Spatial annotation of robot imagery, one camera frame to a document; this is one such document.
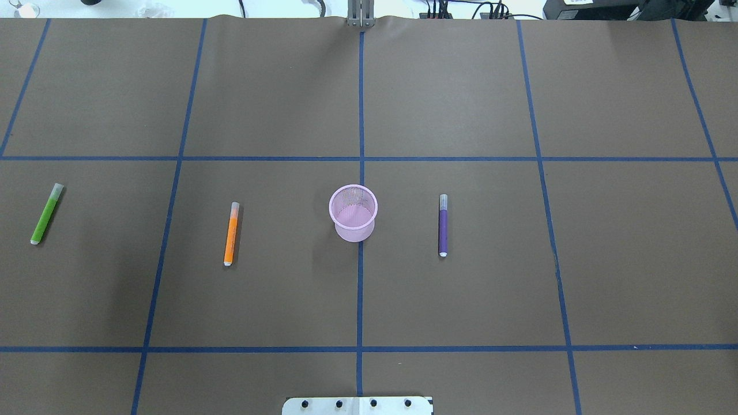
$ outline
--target grid line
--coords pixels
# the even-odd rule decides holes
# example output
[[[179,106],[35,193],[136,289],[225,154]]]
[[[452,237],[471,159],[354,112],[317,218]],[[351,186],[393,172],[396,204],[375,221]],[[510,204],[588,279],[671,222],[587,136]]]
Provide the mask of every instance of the grid line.
[[[15,119],[18,116],[18,112],[21,110],[21,104],[23,103],[23,97],[26,95],[26,89],[28,89],[28,83],[31,81],[31,75],[33,75],[33,70],[36,68],[36,62],[38,62],[38,56],[41,54],[41,48],[44,47],[44,41],[46,40],[46,34],[49,32],[50,25],[51,25],[51,19],[48,18],[44,25],[44,31],[41,32],[41,37],[38,39],[38,46],[36,47],[36,51],[33,53],[33,59],[31,59],[31,64],[28,66],[28,72],[26,73],[26,78],[23,80],[23,86],[21,87],[21,92],[18,94],[18,100],[15,102],[13,113],[10,115],[10,122],[7,124],[7,129],[5,130],[5,135],[3,136],[2,144],[0,144],[0,156],[2,156],[5,153],[7,142],[10,140],[10,134],[13,132],[13,126],[15,125]]]
[[[178,161],[178,156],[0,156],[0,161]],[[542,156],[543,162],[738,162],[738,157],[580,157]],[[538,162],[533,156],[183,156],[182,162]]]
[[[644,343],[492,346],[151,346],[147,353],[286,354],[286,353],[518,353],[531,351],[708,351],[738,350],[738,343]],[[143,347],[0,346],[0,353],[140,353]]]
[[[138,411],[139,398],[141,397],[141,387],[143,384],[143,375],[146,370],[146,358],[148,356],[149,343],[151,342],[151,329],[154,325],[154,313],[156,312],[156,300],[159,296],[159,286],[162,282],[162,271],[164,269],[164,257],[167,252],[167,243],[169,240],[169,229],[172,224],[172,213],[174,212],[174,202],[176,201],[177,188],[179,186],[179,173],[182,171],[182,157],[185,155],[185,145],[187,144],[187,131],[190,125],[190,113],[192,112],[192,102],[195,99],[195,87],[197,86],[197,74],[200,70],[200,58],[202,57],[202,47],[205,41],[205,31],[207,29],[207,19],[202,19],[202,28],[200,29],[200,42],[197,47],[197,56],[195,58],[195,68],[192,75],[192,84],[190,85],[190,97],[187,100],[187,111],[184,114],[184,125],[182,126],[182,139],[179,143],[179,155],[177,156],[177,165],[174,170],[174,179],[172,181],[172,192],[169,197],[169,208],[167,210],[167,220],[164,225],[164,235],[162,237],[162,247],[159,251],[159,263],[156,266],[156,277],[154,279],[154,290],[151,294],[151,305],[148,309],[148,319],[146,321],[146,332],[144,334],[143,349],[141,351],[141,361],[139,363],[138,376],[136,378],[136,388],[134,389],[134,399],[131,404],[131,415],[136,415]]]
[[[543,208],[546,213],[546,223],[548,226],[548,239],[551,243],[551,251],[553,252],[553,262],[556,270],[556,285],[559,291],[559,308],[561,309],[561,321],[564,326],[564,340],[566,346],[571,347],[571,333],[569,332],[569,317],[566,312],[566,299],[564,297],[564,284],[561,279],[561,267],[559,266],[559,252],[556,248],[556,235],[554,234],[554,221],[551,218],[551,205],[548,202],[548,188],[546,187],[545,172],[543,170],[543,157],[541,154],[541,145],[538,138],[538,126],[536,124],[536,111],[533,106],[533,92],[531,91],[531,79],[528,74],[528,62],[525,59],[525,42],[523,40],[523,27],[520,20],[515,21],[517,25],[517,37],[520,42],[520,60],[523,64],[523,77],[525,78],[525,94],[528,96],[528,112],[531,116],[531,129],[533,131],[533,142],[536,148],[536,158],[538,162],[538,175],[541,180],[541,193],[543,195]],[[574,410],[576,415],[582,415],[582,404],[579,399],[579,383],[576,379],[576,366],[574,363],[574,353],[567,350],[567,358],[569,361],[569,375],[571,378],[571,390],[574,399]]]
[[[364,31],[359,32],[359,184],[365,183],[364,153]],[[356,265],[356,395],[364,395],[364,242],[357,247]]]
[[[702,125],[702,131],[705,133],[705,140],[707,146],[710,148],[710,154],[715,164],[715,170],[717,171],[717,177],[720,179],[720,185],[723,187],[723,193],[725,194],[725,200],[728,203],[728,209],[731,211],[733,216],[733,225],[738,230],[738,215],[736,214],[735,206],[733,206],[733,199],[731,198],[731,192],[728,190],[728,184],[725,182],[723,176],[723,170],[720,168],[720,161],[717,159],[717,152],[715,151],[715,145],[710,137],[710,131],[707,129],[707,122],[705,121],[705,115],[702,113],[702,106],[700,100],[697,99],[697,92],[694,90],[692,84],[692,77],[689,75],[689,69],[687,68],[687,61],[684,58],[684,51],[682,49],[682,42],[679,39],[679,30],[677,29],[677,21],[672,18],[672,32],[674,33],[674,40],[677,42],[677,51],[679,52],[679,60],[682,63],[682,69],[684,70],[684,78],[687,81],[689,87],[689,93],[692,95],[692,101],[694,101],[694,108],[697,110],[697,116],[700,118],[700,124]]]

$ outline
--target metal stand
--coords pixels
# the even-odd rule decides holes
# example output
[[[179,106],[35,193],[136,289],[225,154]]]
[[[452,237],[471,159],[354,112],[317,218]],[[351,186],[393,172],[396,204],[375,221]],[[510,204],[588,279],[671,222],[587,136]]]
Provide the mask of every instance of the metal stand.
[[[348,0],[346,21],[352,27],[374,26],[374,0]]]

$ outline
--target orange marker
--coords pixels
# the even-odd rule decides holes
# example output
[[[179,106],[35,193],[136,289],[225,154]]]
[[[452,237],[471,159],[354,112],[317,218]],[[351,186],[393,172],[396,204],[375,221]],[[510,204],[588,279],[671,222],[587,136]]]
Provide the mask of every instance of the orange marker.
[[[226,239],[226,255],[223,257],[223,265],[230,267],[233,264],[233,250],[235,249],[235,230],[238,227],[238,202],[231,204],[231,217],[228,221],[228,239]]]

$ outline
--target metal bracket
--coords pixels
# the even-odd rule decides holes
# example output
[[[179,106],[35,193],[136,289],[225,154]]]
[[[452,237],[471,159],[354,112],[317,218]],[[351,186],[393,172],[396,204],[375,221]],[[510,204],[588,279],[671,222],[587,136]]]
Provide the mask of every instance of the metal bracket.
[[[348,0],[348,18],[352,27],[374,26],[374,0]]]
[[[433,415],[432,397],[291,398],[282,415]]]

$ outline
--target pink mesh pencil cup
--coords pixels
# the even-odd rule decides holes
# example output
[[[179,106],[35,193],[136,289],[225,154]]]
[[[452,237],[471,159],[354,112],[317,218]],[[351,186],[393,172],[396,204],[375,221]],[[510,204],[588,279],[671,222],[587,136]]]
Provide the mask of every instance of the pink mesh pencil cup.
[[[376,211],[374,193],[360,185],[343,186],[328,202],[328,213],[336,224],[336,232],[349,242],[361,242],[371,235]]]

